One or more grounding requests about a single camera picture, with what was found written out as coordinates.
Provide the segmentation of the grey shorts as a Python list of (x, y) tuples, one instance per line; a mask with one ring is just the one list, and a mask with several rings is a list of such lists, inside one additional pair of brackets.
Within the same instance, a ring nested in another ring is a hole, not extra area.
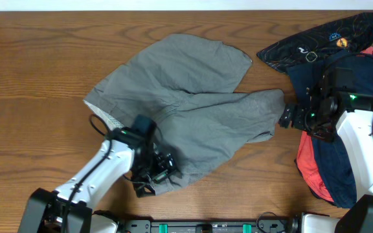
[(172, 34), (120, 65), (84, 102), (112, 126), (130, 126), (138, 115), (157, 124), (178, 167), (152, 185), (161, 195), (204, 178), (244, 144), (274, 135), (284, 110), (282, 90), (236, 92), (251, 64), (221, 41)]

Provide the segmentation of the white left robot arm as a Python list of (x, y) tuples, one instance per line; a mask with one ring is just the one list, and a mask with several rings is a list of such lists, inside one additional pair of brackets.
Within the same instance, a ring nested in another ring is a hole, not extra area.
[(154, 186), (177, 173), (174, 157), (155, 138), (156, 129), (142, 115), (131, 127), (107, 128), (99, 151), (76, 175), (53, 191), (32, 193), (19, 232), (123, 232), (115, 217), (94, 209), (127, 173), (139, 197), (155, 195)]

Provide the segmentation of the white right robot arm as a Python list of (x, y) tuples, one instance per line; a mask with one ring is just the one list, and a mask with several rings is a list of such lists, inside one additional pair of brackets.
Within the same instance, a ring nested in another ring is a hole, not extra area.
[(340, 137), (351, 165), (357, 201), (340, 219), (303, 214), (299, 232), (373, 232), (373, 96), (354, 88), (351, 69), (334, 68), (308, 90), (310, 104), (288, 104), (279, 124), (331, 142)]

